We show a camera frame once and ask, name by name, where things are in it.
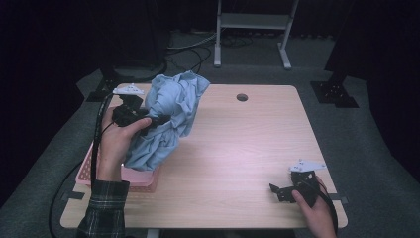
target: table hole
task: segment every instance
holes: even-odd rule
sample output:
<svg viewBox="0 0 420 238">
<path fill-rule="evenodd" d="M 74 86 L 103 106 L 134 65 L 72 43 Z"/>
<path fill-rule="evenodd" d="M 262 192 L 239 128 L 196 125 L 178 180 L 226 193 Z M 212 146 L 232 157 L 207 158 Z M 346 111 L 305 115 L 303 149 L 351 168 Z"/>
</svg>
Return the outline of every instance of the table hole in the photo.
<svg viewBox="0 0 420 238">
<path fill-rule="evenodd" d="M 237 95 L 237 99 L 238 99 L 238 101 L 247 101 L 248 96 L 247 96 L 247 94 L 240 93 L 240 94 Z"/>
</svg>

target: light blue cloth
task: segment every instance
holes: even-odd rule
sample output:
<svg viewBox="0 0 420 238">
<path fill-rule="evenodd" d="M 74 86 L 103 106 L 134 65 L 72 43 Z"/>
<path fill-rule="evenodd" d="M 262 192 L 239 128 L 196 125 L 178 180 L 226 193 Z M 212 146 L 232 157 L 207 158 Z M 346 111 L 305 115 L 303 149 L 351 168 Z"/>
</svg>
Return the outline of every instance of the light blue cloth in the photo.
<svg viewBox="0 0 420 238">
<path fill-rule="evenodd" d="M 137 171 L 152 171 L 178 146 L 179 137 L 191 132 L 198 102 L 210 82 L 187 71 L 174 77 L 158 75 L 146 96 L 151 116 L 170 115 L 170 121 L 150 129 L 147 136 L 136 135 L 124 166 Z"/>
</svg>

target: finger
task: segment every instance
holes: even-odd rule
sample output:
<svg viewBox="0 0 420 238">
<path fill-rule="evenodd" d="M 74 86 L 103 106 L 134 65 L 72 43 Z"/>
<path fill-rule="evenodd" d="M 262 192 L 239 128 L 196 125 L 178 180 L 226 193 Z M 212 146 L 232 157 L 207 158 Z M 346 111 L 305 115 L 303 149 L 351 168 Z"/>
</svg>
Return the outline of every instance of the finger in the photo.
<svg viewBox="0 0 420 238">
<path fill-rule="evenodd" d="M 293 196 L 297 205 L 300 207 L 300 210 L 302 211 L 303 215 L 305 217 L 308 216 L 312 209 L 311 207 L 309 207 L 308 203 L 306 203 L 305 198 L 303 198 L 303 196 L 297 190 L 293 190 L 291 192 L 291 195 Z"/>
<path fill-rule="evenodd" d="M 128 126 L 128 129 L 136 133 L 142 129 L 145 129 L 146 127 L 151 125 L 151 123 L 152 119 L 149 117 L 145 117 L 143 119 L 133 122 L 131 125 Z"/>
</svg>

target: pink basket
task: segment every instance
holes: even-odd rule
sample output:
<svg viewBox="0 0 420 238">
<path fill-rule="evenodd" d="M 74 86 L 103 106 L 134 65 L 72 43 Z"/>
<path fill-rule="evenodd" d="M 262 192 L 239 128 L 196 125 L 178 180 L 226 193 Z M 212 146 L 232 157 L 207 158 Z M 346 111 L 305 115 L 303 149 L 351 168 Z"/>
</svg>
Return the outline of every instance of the pink basket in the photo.
<svg viewBox="0 0 420 238">
<path fill-rule="evenodd" d="M 92 155 L 92 145 L 84 158 L 83 164 L 77 173 L 76 182 L 90 186 L 90 161 Z M 154 171 L 135 171 L 121 166 L 121 177 L 130 182 L 130 191 L 155 192 L 158 183 L 158 172 L 160 167 Z"/>
</svg>

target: checkered shirt sleeve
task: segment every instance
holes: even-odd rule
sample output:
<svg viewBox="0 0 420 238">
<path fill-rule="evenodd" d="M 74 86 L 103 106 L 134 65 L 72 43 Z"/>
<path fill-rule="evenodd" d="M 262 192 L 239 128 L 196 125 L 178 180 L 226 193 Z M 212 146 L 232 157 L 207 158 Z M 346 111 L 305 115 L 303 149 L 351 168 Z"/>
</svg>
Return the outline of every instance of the checkered shirt sleeve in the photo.
<svg viewBox="0 0 420 238">
<path fill-rule="evenodd" d="M 125 237 L 124 205 L 130 183 L 97 180 L 76 237 Z"/>
</svg>

